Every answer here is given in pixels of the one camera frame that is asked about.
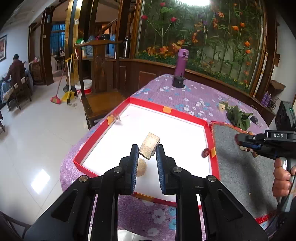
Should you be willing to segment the right hand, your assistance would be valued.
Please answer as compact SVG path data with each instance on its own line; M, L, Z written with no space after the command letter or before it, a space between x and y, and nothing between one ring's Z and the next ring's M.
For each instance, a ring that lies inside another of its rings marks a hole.
M291 176L295 175L295 166L292 167L291 172L285 170L283 167L283 161L278 158L274 162L274 182L273 182L273 196L277 199L280 197L288 196L292 187L290 182Z

